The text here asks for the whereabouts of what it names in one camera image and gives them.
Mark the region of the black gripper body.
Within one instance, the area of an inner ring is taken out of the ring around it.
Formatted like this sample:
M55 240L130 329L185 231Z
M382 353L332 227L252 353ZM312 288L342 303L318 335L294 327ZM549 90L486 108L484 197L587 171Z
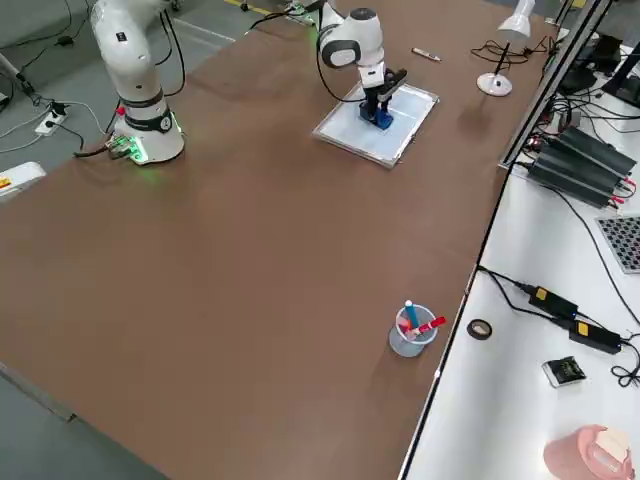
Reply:
M392 95L406 82L406 69L385 69L384 83L377 87L367 89L367 99L383 103L391 99Z

